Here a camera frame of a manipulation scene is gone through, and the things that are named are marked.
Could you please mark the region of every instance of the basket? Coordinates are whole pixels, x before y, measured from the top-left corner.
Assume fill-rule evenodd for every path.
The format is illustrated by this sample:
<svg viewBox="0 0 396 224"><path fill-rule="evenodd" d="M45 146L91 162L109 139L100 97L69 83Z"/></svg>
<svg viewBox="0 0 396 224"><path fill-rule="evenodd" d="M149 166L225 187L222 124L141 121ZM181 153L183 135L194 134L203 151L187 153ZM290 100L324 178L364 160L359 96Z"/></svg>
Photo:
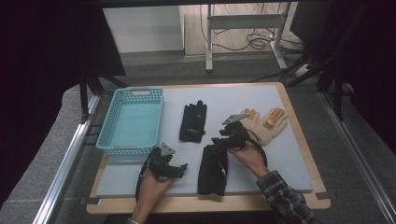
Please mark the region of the basket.
<svg viewBox="0 0 396 224"><path fill-rule="evenodd" d="M118 89L111 100L96 147L108 155L147 156L158 146L163 89Z"/></svg>

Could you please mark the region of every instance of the white wall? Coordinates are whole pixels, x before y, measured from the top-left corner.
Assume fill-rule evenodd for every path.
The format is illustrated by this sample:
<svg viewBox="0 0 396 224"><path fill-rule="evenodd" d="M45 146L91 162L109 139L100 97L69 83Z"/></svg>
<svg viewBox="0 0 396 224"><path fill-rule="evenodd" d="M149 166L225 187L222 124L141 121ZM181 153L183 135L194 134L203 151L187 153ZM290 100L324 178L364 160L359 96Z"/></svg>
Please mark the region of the white wall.
<svg viewBox="0 0 396 224"><path fill-rule="evenodd" d="M119 53L183 49L179 7L104 8Z"/></svg>

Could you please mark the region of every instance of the plaid sleeve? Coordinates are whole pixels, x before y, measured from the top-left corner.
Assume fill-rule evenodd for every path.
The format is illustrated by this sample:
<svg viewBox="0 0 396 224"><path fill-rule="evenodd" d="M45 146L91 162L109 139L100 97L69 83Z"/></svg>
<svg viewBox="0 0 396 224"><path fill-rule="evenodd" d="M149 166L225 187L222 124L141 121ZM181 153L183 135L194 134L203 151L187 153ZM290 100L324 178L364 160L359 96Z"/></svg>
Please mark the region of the plaid sleeve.
<svg viewBox="0 0 396 224"><path fill-rule="evenodd" d="M260 178L256 184L269 204L290 223L320 223L306 205L305 197L291 188L277 171Z"/></svg>

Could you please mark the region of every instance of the metal stand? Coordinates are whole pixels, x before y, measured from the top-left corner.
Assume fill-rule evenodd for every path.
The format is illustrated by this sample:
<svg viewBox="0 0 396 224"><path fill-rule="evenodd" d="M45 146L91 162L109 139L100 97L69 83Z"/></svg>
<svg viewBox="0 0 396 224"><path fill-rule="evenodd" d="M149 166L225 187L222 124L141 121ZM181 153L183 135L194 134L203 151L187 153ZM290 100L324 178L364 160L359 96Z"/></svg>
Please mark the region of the metal stand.
<svg viewBox="0 0 396 224"><path fill-rule="evenodd" d="M206 72L213 71L212 30L255 28L277 28L275 39L271 41L270 46L279 68L286 70L288 67L280 54L279 41L288 18L290 4L291 2L288 2L282 14L230 16L212 16L212 6L207 5Z"/></svg>
<svg viewBox="0 0 396 224"><path fill-rule="evenodd" d="M88 70L88 68L84 65L84 63L81 63L81 64L83 67L83 72L81 73L81 79L79 82L79 96L81 99L81 111L82 111L80 123L83 124L88 120L88 117L90 115L90 112L88 109L87 86L90 88L91 92L95 96L101 95L104 91L104 88L103 88L103 85L100 82L98 76L93 75ZM114 78L113 76L101 73L100 77L103 77L104 79L114 83L115 85L117 85L121 88L128 87L128 85L126 83L119 81L118 79Z"/></svg>

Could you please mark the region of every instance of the black curtain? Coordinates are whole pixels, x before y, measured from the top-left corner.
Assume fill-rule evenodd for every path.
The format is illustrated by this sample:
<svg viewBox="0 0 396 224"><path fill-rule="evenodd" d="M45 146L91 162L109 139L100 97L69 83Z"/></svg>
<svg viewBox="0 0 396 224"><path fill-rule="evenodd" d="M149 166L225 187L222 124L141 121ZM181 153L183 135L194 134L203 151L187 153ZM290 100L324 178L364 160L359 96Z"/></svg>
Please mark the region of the black curtain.
<svg viewBox="0 0 396 224"><path fill-rule="evenodd" d="M99 5L0 3L1 202L40 149L82 75L125 76Z"/></svg>
<svg viewBox="0 0 396 224"><path fill-rule="evenodd" d="M322 39L331 36L319 58L327 58L345 31L346 20L362 1L367 10L341 55L343 77L355 90L351 103L396 154L396 32L394 4L387 0L332 1Z"/></svg>

